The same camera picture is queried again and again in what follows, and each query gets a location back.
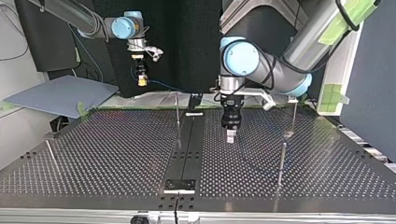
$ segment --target green tape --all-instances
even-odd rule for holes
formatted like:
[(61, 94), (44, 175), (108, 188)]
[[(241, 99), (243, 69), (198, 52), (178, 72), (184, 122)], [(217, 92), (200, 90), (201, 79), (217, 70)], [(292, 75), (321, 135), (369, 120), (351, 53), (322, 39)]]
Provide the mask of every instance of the green tape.
[(7, 110), (10, 110), (13, 108), (15, 108), (15, 105), (12, 105), (12, 104), (4, 102), (4, 101), (0, 102), (0, 110), (1, 111), (7, 111)]
[(342, 85), (326, 84), (321, 96), (319, 112), (335, 112), (342, 101)]
[(85, 106), (82, 102), (78, 102), (77, 110), (80, 116), (85, 117), (89, 114), (89, 112), (85, 109)]
[[(344, 9), (350, 19), (358, 25), (376, 10), (374, 2), (375, 0), (347, 0), (344, 4)], [(333, 45), (348, 29), (348, 24), (341, 13), (338, 13), (318, 42), (324, 45)]]

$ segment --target perforated metal table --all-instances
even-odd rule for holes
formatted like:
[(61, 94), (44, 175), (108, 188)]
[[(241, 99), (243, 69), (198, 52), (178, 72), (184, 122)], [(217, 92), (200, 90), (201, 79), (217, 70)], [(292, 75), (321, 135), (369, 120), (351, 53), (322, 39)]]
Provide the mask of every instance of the perforated metal table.
[[(19, 208), (396, 215), (395, 174), (312, 111), (298, 110), (281, 188), (290, 109), (243, 110), (233, 145), (221, 110), (180, 115), (180, 130), (175, 110), (103, 110), (78, 120), (49, 141), (55, 159), (43, 143), (0, 172), (0, 217)], [(168, 179), (194, 180), (195, 193), (164, 194)]]

